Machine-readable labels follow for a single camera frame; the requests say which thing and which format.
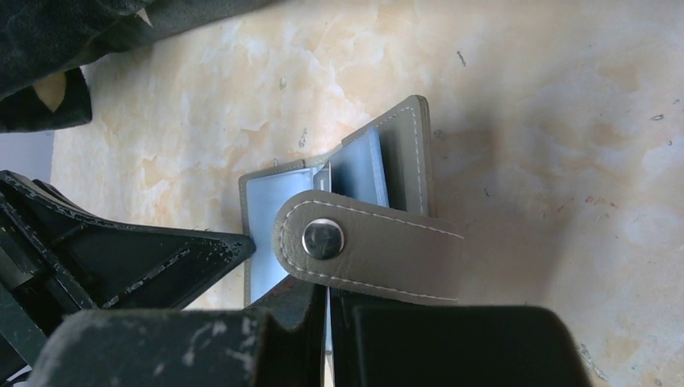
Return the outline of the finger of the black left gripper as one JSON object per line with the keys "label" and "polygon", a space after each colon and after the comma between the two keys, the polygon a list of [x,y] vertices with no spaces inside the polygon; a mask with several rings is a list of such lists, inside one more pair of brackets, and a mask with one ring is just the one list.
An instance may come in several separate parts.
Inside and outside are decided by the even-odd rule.
{"label": "finger of the black left gripper", "polygon": [[1,173],[1,378],[81,310],[182,309],[255,252],[246,235],[100,218],[56,187]]}

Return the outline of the grey leather card holder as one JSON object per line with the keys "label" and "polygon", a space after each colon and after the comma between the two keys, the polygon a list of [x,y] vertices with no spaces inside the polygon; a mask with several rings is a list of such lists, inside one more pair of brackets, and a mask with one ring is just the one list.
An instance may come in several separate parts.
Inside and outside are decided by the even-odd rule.
{"label": "grey leather card holder", "polygon": [[428,100],[411,95],[320,156],[239,180],[256,245],[245,301],[285,277],[421,305],[457,303],[465,234],[438,219]]}

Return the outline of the black floral pillow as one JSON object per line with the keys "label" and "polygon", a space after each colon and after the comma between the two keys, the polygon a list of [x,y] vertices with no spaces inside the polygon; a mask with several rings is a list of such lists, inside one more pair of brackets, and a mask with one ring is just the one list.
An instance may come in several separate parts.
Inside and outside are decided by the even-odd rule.
{"label": "black floral pillow", "polygon": [[32,133],[93,117],[83,65],[154,44],[268,1],[3,1],[1,132]]}

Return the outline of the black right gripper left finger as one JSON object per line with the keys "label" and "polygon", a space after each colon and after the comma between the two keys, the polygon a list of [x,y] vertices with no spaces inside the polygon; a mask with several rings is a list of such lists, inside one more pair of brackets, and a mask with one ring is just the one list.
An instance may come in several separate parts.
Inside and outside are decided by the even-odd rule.
{"label": "black right gripper left finger", "polygon": [[326,289],[287,277],[242,310],[83,310],[30,386],[320,386]]}

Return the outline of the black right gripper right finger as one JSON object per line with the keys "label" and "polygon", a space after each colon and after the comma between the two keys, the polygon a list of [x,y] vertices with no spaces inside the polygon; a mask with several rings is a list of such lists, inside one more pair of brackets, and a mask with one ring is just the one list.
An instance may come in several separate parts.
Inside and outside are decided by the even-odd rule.
{"label": "black right gripper right finger", "polygon": [[536,306],[418,306],[334,289],[338,386],[588,386],[565,324]]}

